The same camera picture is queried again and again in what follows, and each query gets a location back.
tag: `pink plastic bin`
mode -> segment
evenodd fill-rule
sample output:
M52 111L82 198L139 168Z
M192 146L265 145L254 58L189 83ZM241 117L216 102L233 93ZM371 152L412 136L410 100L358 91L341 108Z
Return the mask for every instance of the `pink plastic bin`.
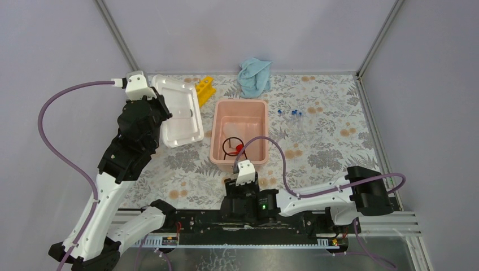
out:
M233 163L236 156L226 156L221 148L226 136L222 127L227 123L234 123L239 137L246 144L250 139L257 136L268 136L268 104L263 100L220 100L216 103L215 118L213 119L213 131L211 132L210 160L222 171L233 172ZM227 152L234 152L229 143L225 144ZM259 139L246 149L248 159L261 167L269 159L268 144Z

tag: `white wall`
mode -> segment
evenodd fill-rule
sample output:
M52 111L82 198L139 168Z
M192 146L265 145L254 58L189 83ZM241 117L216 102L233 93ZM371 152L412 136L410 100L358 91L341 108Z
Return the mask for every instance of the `white wall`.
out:
M395 0L107 0L147 72L356 71Z
M38 112L58 91L128 66L93 1L2 1L0 25L0 270L55 270L48 249L73 229L90 187L43 145ZM94 177L124 98L110 86L67 94L46 113L47 136Z
M406 1L364 76L435 270L477 270L479 2Z

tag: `light blue towel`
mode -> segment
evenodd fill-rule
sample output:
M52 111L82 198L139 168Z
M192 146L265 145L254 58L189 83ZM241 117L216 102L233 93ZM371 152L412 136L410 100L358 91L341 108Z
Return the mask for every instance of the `light blue towel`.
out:
M241 98L257 98L263 90L270 90L269 66L271 61L261 61L250 58L240 64L242 70L238 74L241 85Z

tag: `floral tablecloth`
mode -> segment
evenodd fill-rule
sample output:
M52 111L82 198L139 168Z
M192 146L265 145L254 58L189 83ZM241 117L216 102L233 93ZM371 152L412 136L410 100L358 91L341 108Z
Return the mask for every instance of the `floral tablecloth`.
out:
M198 82L204 76L170 77ZM239 99L241 88L235 75L213 78L216 93L201 108L204 140L177 148L161 145L121 207L140 208L163 199L176 208L220 208L229 174L208 158L215 104L219 99ZM271 90L258 99L268 103L269 136L286 155L290 187L329 181L351 165L378 170L352 75L273 75ZM286 114L280 116L278 110ZM302 118L292 119L292 110L301 112ZM269 162L258 170L259 185L278 189L283 187L281 157L268 144Z

